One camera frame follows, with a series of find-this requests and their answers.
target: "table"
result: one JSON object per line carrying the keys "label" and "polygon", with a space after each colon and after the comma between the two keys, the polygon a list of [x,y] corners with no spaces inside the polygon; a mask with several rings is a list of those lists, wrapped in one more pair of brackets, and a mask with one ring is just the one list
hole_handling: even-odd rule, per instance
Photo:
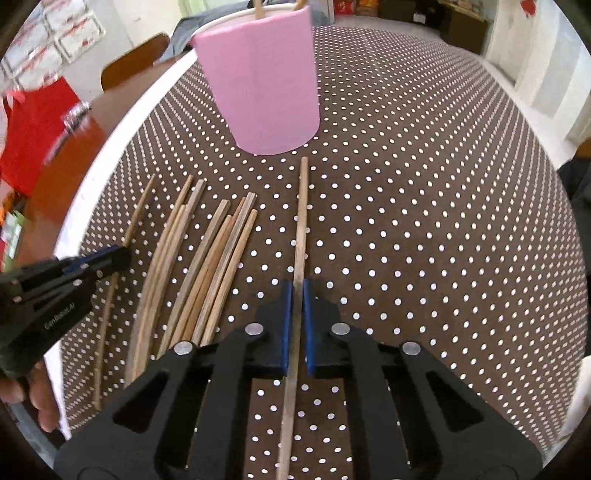
{"label": "table", "polygon": [[[444,43],[382,31],[314,31],[321,126],[283,155],[240,151],[198,63],[133,136],[82,243],[118,243],[152,173],[161,186],[119,283],[106,347],[106,395],[123,386],[127,341],[150,255],[184,178],[207,178],[181,246],[152,352],[221,199],[258,194],[259,216],[219,337],[251,321],[293,270],[298,165],[310,157],[307,276],[375,339],[415,340],[540,450],[560,429],[586,335],[587,292],[574,219],[539,142],[478,61]],[[63,342],[73,429],[90,405],[95,311]],[[351,477],[339,382],[300,377],[291,473]],[[274,474],[281,381],[253,385],[248,478]]]}

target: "metal screw head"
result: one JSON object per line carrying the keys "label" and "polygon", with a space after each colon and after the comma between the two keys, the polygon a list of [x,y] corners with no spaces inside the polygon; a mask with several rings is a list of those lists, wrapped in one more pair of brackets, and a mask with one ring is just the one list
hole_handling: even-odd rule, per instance
{"label": "metal screw head", "polygon": [[351,331],[351,327],[346,323],[335,323],[331,328],[335,335],[347,335]]}
{"label": "metal screw head", "polygon": [[248,335],[260,335],[265,329],[260,323],[249,323],[244,327],[244,331]]}
{"label": "metal screw head", "polygon": [[191,342],[179,342],[173,349],[177,355],[188,355],[193,350],[193,344]]}
{"label": "metal screw head", "polygon": [[418,355],[421,352],[421,346],[417,342],[406,342],[402,346],[402,351],[407,355]]}

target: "box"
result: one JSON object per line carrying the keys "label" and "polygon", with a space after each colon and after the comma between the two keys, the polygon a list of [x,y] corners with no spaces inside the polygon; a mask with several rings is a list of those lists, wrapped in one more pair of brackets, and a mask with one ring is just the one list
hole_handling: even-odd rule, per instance
{"label": "box", "polygon": [[378,16],[388,20],[413,22],[415,9],[414,0],[380,0]]}

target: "human hand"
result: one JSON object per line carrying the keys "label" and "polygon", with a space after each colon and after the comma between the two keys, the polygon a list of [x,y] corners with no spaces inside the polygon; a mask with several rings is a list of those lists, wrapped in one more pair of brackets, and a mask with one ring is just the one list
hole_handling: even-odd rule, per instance
{"label": "human hand", "polygon": [[[39,426],[46,432],[52,432],[59,424],[60,411],[43,360],[35,365],[27,375],[27,380],[30,386],[29,398],[33,406],[39,410]],[[25,391],[19,382],[0,378],[0,400],[3,403],[22,403],[25,398]]]}

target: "wooden stick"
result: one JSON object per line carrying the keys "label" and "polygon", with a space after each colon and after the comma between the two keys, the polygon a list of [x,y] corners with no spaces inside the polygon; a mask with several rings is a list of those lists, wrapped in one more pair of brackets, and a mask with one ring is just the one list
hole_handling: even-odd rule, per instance
{"label": "wooden stick", "polygon": [[193,331],[193,328],[195,326],[195,321],[197,320],[196,317],[194,319],[195,321],[193,321],[191,319],[191,310],[193,308],[193,305],[195,304],[197,296],[199,295],[199,291],[201,289],[201,286],[203,285],[203,281],[204,281],[205,276],[207,274],[207,270],[209,268],[214,268],[214,267],[210,267],[211,263],[213,261],[213,257],[215,257],[216,251],[220,248],[220,244],[222,242],[224,242],[226,230],[229,229],[228,227],[229,227],[231,221],[232,221],[232,215],[228,215],[226,217],[226,219],[224,220],[224,223],[220,227],[219,232],[217,233],[216,238],[213,241],[212,246],[209,249],[209,252],[207,253],[207,257],[203,261],[203,265],[201,267],[201,270],[199,271],[199,275],[197,275],[197,278],[195,279],[195,282],[193,283],[193,286],[191,287],[191,292],[189,293],[189,296],[187,298],[187,302],[185,303],[185,305],[183,307],[183,311],[181,312],[181,315],[178,318],[177,327],[174,330],[174,334],[173,334],[173,337],[172,337],[169,347],[172,347],[175,343],[180,342],[181,340],[190,340],[191,339],[191,333],[189,333],[187,336],[184,334],[185,330],[187,330],[187,329],[189,329],[191,332]]}
{"label": "wooden stick", "polygon": [[[138,206],[135,208],[133,215],[131,216],[131,220],[125,232],[125,237],[123,240],[123,246],[129,248],[131,245],[131,241],[134,236],[135,227],[139,222],[139,218],[141,217],[142,213],[145,212],[145,204],[148,201],[148,197],[152,195],[152,188],[154,182],[156,180],[156,175],[152,175],[144,188],[144,192],[139,199]],[[109,326],[109,319],[111,318],[111,308],[113,305],[113,301],[115,299],[115,291],[117,290],[117,285],[119,283],[119,272],[115,272],[111,275],[111,279],[109,280],[109,290],[107,291],[107,296],[105,300],[105,307],[103,308],[103,315],[100,320],[99,325],[99,338],[97,344],[97,351],[96,351],[96,360],[95,360],[95,390],[93,392],[93,404],[97,410],[100,410],[100,384],[102,382],[102,371],[103,371],[103,358],[105,357],[105,342],[107,336],[107,328]]]}
{"label": "wooden stick", "polygon": [[300,363],[301,311],[303,307],[304,267],[306,263],[306,226],[308,217],[308,157],[301,159],[300,195],[297,205],[297,230],[295,233],[294,296],[291,311],[290,363],[285,378],[283,413],[277,480],[286,480],[290,470],[291,442],[296,414],[297,373]]}
{"label": "wooden stick", "polygon": [[187,205],[183,205],[178,211],[174,229],[167,238],[168,250],[163,255],[164,259],[150,294],[150,298],[148,299],[149,303],[145,311],[145,316],[142,319],[142,330],[139,334],[139,344],[138,349],[136,350],[137,363],[134,373],[136,378],[144,372],[148,364],[150,344],[152,342],[152,337],[154,336],[154,329],[159,317],[162,300],[164,299],[164,294],[168,287],[168,279],[170,278],[170,273],[176,262],[178,251],[183,243],[184,234],[187,231],[187,227],[189,226],[197,202],[200,200],[205,190],[205,183],[204,180],[199,180],[197,182],[195,190],[189,198]]}
{"label": "wooden stick", "polygon": [[176,338],[178,340],[190,340],[196,329],[198,331],[203,330],[203,326],[196,327],[197,318],[199,317],[199,313],[203,307],[205,295],[207,294],[209,285],[212,282],[213,275],[217,269],[217,265],[219,263],[220,257],[222,256],[223,250],[226,248],[226,243],[228,242],[228,238],[232,232],[234,223],[236,223],[238,212],[244,204],[244,200],[245,198],[243,197],[242,200],[240,200],[240,204],[238,204],[238,208],[236,209],[234,215],[229,216],[229,220],[226,224],[226,229],[224,230],[223,235],[220,235],[219,241],[216,238],[216,248],[212,248],[212,250],[207,255],[207,259],[203,263],[202,271],[199,272],[199,276],[195,281],[193,289],[191,290],[191,302],[187,302],[183,310],[183,321],[185,327],[183,330],[179,331],[179,333],[175,332]]}
{"label": "wooden stick", "polygon": [[174,219],[176,218],[178,211],[181,208],[181,205],[184,203],[185,197],[189,192],[189,188],[191,187],[191,183],[193,182],[193,176],[189,175],[181,193],[178,194],[177,201],[174,204],[173,209],[168,216],[168,220],[166,221],[166,226],[162,234],[160,235],[160,240],[158,241],[158,245],[156,246],[154,255],[152,256],[152,261],[150,262],[150,268],[148,269],[148,275],[146,276],[146,280],[144,281],[144,286],[142,288],[141,298],[139,299],[138,309],[135,315],[135,322],[134,327],[131,330],[131,338],[129,339],[129,351],[127,353],[127,362],[125,364],[125,385],[129,385],[133,380],[134,377],[134,369],[135,369],[135,354],[138,347],[139,342],[139,334],[142,325],[142,318],[144,315],[144,310],[146,308],[147,302],[150,298],[150,292],[153,287],[153,282],[158,277],[158,271],[160,269],[160,262],[161,257],[163,256],[163,251],[167,242],[167,238],[173,228]]}
{"label": "wooden stick", "polygon": [[197,252],[195,252],[191,266],[185,275],[181,289],[178,291],[177,298],[174,301],[174,306],[172,312],[170,313],[170,317],[168,317],[166,330],[164,331],[162,340],[160,342],[160,348],[158,349],[158,358],[163,356],[164,352],[170,348],[170,340],[173,337],[174,329],[177,326],[178,318],[180,317],[185,302],[187,301],[191,287],[195,283],[195,278],[199,274],[199,269],[201,268],[201,265],[203,265],[207,251],[212,246],[212,242],[215,239],[218,230],[222,226],[224,216],[226,215],[226,212],[229,208],[230,201],[222,200],[220,205],[217,207],[216,213],[213,214],[212,220],[209,222],[209,226],[207,227],[205,235],[203,236],[203,240],[201,240],[199,248],[197,249]]}
{"label": "wooden stick", "polygon": [[209,315],[209,320],[207,321],[207,327],[205,328],[205,332],[203,333],[203,337],[201,338],[201,346],[209,345],[213,340],[215,329],[219,322],[219,318],[222,315],[222,310],[226,303],[228,294],[230,293],[230,288],[232,287],[234,276],[236,275],[236,271],[238,270],[238,264],[240,263],[240,259],[242,258],[242,255],[244,254],[244,249],[246,248],[246,244],[248,243],[248,238],[251,236],[252,228],[255,225],[257,214],[258,212],[256,210],[252,210],[251,214],[248,216],[246,226],[244,227],[244,230],[240,235],[240,240],[238,240],[238,244],[234,250],[234,253],[232,254],[232,258],[230,259],[228,269],[226,270],[226,274],[223,277],[222,285],[220,286],[220,289],[217,292],[216,301],[213,304],[212,312]]}
{"label": "wooden stick", "polygon": [[199,294],[197,295],[195,302],[193,303],[193,307],[191,308],[190,325],[192,327],[189,328],[189,325],[187,325],[187,328],[183,334],[183,340],[191,340],[195,345],[199,345],[201,335],[203,334],[203,330],[205,328],[205,320],[202,319],[200,322],[198,322],[201,310],[203,309],[203,303],[205,302],[207,292],[209,292],[213,277],[219,268],[220,259],[222,258],[222,254],[226,249],[228,239],[230,238],[230,234],[232,233],[234,225],[236,225],[236,220],[238,219],[243,204],[244,202],[240,202],[240,205],[232,216],[232,220],[229,222],[228,228],[225,232],[224,239],[222,242],[220,242],[219,248],[216,250],[214,258],[212,258],[212,261],[207,269],[206,278],[203,281],[203,284],[199,290]]}
{"label": "wooden stick", "polygon": [[255,0],[255,20],[265,18],[265,10],[262,7],[261,0]]}
{"label": "wooden stick", "polygon": [[[209,291],[207,292],[205,301],[203,302],[203,308],[201,309],[201,312],[199,313],[199,318],[197,319],[198,326],[203,325],[203,327],[205,327],[207,319],[209,318],[209,314],[212,311],[213,303],[216,300],[217,292],[222,283],[223,276],[226,273],[226,269],[228,268],[228,264],[230,263],[230,259],[232,258],[232,253],[236,248],[236,244],[238,243],[240,232],[242,232],[242,229],[246,224],[246,220],[248,218],[248,215],[250,214],[250,211],[252,210],[255,201],[256,195],[254,193],[249,193],[248,195],[246,195],[246,200],[244,201],[242,209],[239,212],[236,212],[238,218],[236,220],[234,228],[232,229],[232,233],[230,234],[230,238],[228,239],[226,248],[223,251],[215,275],[213,276],[212,284],[209,287]],[[200,338],[197,337],[196,333],[197,330],[193,333],[191,341],[195,345],[198,345],[200,342]]]}

